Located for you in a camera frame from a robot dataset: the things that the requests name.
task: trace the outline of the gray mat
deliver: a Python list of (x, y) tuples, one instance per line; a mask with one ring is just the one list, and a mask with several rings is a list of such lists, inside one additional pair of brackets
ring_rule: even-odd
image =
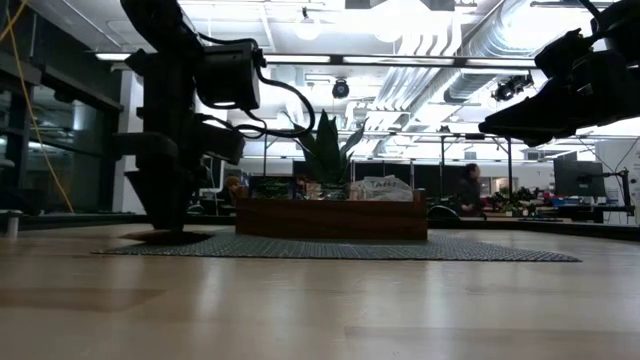
[(381, 243), (357, 240), (284, 240), (220, 232), (198, 243), (139, 244), (98, 253), (234, 258), (580, 262), (579, 259), (562, 254), (513, 249), (442, 235), (430, 235), (428, 242)]

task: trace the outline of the green plant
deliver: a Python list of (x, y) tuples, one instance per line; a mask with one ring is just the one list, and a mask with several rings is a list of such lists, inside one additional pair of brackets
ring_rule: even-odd
[[(296, 130), (304, 129), (297, 124), (294, 124), (294, 127)], [(362, 140), (364, 129), (363, 124), (360, 130), (349, 136), (346, 144), (340, 148), (336, 118), (329, 120), (329, 116), (323, 110), (316, 137), (308, 134), (298, 139), (307, 165), (319, 182), (340, 184), (349, 181), (348, 169), (351, 155), (348, 153)]]

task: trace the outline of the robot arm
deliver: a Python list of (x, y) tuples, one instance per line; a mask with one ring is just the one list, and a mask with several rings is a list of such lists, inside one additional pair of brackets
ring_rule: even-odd
[[(576, 130), (640, 115), (640, 2), (621, 0), (594, 14), (594, 35), (569, 31), (535, 58), (549, 81), (539, 93), (501, 110), (479, 125), (485, 133), (537, 146)], [(604, 39), (606, 51), (591, 46)]]
[(186, 58), (202, 55), (204, 45), (176, 0), (121, 0), (133, 27), (158, 52)]
[[(138, 170), (126, 176), (154, 228), (181, 231), (189, 201), (206, 179), (203, 154), (237, 164), (245, 145), (240, 130), (300, 137), (312, 131), (315, 114), (298, 90), (262, 76), (260, 68), (266, 62), (255, 40), (220, 41), (198, 34), (176, 0), (121, 3), (135, 29), (157, 52), (139, 50), (125, 61), (144, 78), (144, 103), (137, 111), (143, 132), (115, 135), (115, 154), (136, 157)], [(217, 46), (205, 46), (200, 39)], [(234, 127), (194, 113), (197, 90), (206, 106), (240, 109), (266, 125), (251, 113), (260, 106), (258, 80), (298, 95), (309, 110), (307, 129), (283, 132), (248, 124)], [(204, 120), (217, 120), (224, 128)]]

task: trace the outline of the camera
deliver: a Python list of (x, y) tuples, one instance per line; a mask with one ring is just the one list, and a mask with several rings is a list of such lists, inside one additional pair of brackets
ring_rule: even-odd
[(333, 94), (334, 99), (344, 99), (349, 96), (349, 85), (347, 85), (347, 80), (336, 80), (336, 84), (333, 85), (333, 91), (331, 93)]

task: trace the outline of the ceiling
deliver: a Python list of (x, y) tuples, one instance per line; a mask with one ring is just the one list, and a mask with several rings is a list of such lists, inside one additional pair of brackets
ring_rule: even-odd
[[(220, 39), (251, 37), (266, 53), (279, 54), (530, 57), (566, 30), (582, 27), (583, 33), (590, 33), (587, 28), (590, 16), (586, 11), (533, 7), (531, 0), (505, 0), (496, 11), (504, 19), (496, 19), (495, 13), (487, 16), (502, 4), (500, 0), (457, 0), (454, 12), (430, 11), (420, 0), (371, 0), (371, 3), (380, 3), (371, 9), (352, 9), (355, 3), (368, 2), (356, 0), (179, 2), (199, 32)], [(30, 6), (92, 51), (152, 50), (133, 29), (119, 0), (31, 0)], [(308, 9), (308, 20), (302, 18), (302, 6)], [(517, 12), (510, 12), (516, 7)], [(485, 16), (484, 25), (474, 28)], [(491, 47), (491, 41), (495, 40), (491, 36), (498, 35), (500, 41), (508, 44), (502, 46), (507, 49), (505, 52), (496, 52)], [(481, 41), (482, 37), (491, 41)], [(441, 125), (448, 125), (456, 132), (477, 132), (477, 124), (487, 115), (537, 91), (537, 87), (532, 87), (511, 102), (496, 103), (491, 91), (495, 90), (497, 81), (512, 75), (509, 72), (479, 75), (461, 74), (457, 70), (317, 65), (270, 66), (268, 70), (271, 78), (299, 88), (316, 111), (325, 109), (336, 115), (343, 130), (354, 129), (366, 117), (373, 117), (375, 120), (367, 122), (367, 130), (433, 133)], [(536, 86), (542, 85), (544, 76), (538, 72), (533, 75)], [(349, 84), (351, 91), (346, 99), (336, 100), (331, 96), (337, 78), (345, 78)], [(464, 101), (447, 103), (445, 90), (453, 89), (468, 78), (475, 84), (467, 81)], [(304, 110), (291, 94), (263, 85), (260, 94), (261, 108), (255, 113), (265, 118), (270, 127), (288, 126), (282, 119), (283, 112), (304, 117)], [(248, 121), (239, 111), (229, 112), (227, 119), (232, 123)], [(406, 145), (399, 146), (399, 156), (432, 152), (427, 144), (416, 140), (416, 137), (407, 137), (401, 141)], [(385, 149), (398, 146), (394, 145), (396, 142), (397, 139), (390, 138), (367, 139), (356, 151), (363, 156), (377, 156)], [(283, 141), (276, 145), (270, 148), (270, 151), (279, 151), (276, 155), (301, 154), (293, 143)], [(453, 146), (454, 149), (468, 147)], [(395, 154), (396, 150), (387, 152)]]

